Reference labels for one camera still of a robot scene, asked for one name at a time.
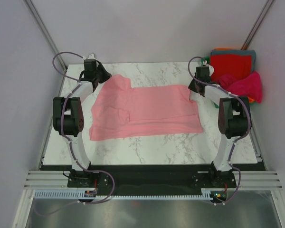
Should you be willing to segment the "pink t-shirt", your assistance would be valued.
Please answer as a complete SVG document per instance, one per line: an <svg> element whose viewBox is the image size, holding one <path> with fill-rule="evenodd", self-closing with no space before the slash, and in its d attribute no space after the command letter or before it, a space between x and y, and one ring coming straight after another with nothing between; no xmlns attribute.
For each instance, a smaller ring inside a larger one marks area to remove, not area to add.
<svg viewBox="0 0 285 228"><path fill-rule="evenodd" d="M132 87L130 79L115 75L102 86L91 113L91 141L203 132L185 85Z"/></svg>

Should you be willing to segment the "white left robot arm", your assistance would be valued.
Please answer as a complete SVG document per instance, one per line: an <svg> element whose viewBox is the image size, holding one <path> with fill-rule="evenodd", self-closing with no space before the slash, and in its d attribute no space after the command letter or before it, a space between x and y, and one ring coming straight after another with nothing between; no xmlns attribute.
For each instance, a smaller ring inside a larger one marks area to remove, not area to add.
<svg viewBox="0 0 285 228"><path fill-rule="evenodd" d="M103 64L96 59L84 61L84 70L80 73L76 86L65 97L53 99L53 127L68 145L72 159L72 169L82 171L78 181L85 187L93 185L95 176L89 167L82 131L84 129L84 113L82 103L95 91L99 84L111 78Z"/></svg>

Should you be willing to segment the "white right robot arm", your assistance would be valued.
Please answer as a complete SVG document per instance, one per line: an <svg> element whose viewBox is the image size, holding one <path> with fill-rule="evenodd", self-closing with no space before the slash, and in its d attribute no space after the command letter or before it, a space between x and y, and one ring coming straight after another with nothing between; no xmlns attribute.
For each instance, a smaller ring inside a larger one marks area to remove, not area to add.
<svg viewBox="0 0 285 228"><path fill-rule="evenodd" d="M249 100L246 96L234 95L216 84L209 84L192 77L188 89L210 99L219 106L218 129L221 133L221 141L213 167L215 171L208 175L209 184L219 187L225 182L225 175L233 169L231 162L236 144L248 136L252 123Z"/></svg>

